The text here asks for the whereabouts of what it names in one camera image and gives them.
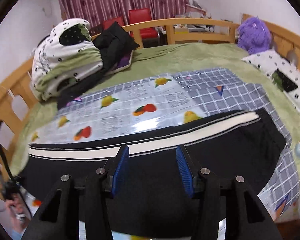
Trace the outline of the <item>person's left hand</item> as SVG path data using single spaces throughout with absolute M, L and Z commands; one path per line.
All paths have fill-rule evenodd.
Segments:
M 12 194 L 12 199 L 5 200 L 5 205 L 12 222 L 14 232 L 22 234 L 31 221 L 31 214 L 19 193 Z

